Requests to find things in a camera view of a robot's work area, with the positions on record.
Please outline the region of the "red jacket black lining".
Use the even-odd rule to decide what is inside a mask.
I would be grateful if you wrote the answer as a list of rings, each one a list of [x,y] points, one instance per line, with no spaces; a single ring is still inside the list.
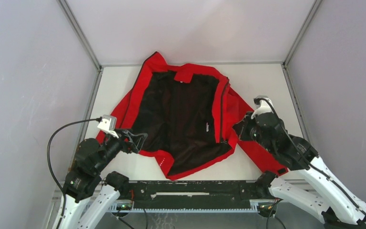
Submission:
[[[223,161],[237,146],[262,172],[287,173],[288,168],[259,144],[238,138],[234,125],[251,111],[217,69],[170,65],[154,52],[111,115],[117,128],[148,135],[140,153],[154,157],[170,180]]]

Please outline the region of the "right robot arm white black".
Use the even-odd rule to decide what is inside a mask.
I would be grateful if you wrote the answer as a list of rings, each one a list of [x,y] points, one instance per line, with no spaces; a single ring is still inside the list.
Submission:
[[[366,229],[366,202],[331,172],[308,141],[289,134],[276,114],[248,112],[233,130],[241,141],[260,145],[317,192],[314,195],[294,187],[267,170],[258,179],[258,196],[287,201],[314,216],[326,229]]]

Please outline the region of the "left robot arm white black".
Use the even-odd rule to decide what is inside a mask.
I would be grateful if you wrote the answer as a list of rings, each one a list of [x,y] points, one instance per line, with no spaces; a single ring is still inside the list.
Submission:
[[[95,138],[79,143],[74,163],[61,186],[61,206],[54,229],[94,229],[117,199],[129,195],[128,177],[113,171],[102,179],[101,172],[120,152],[139,153],[148,135],[133,134],[128,129],[117,129],[115,134],[106,134],[102,143]],[[91,201],[102,181],[98,196]]]

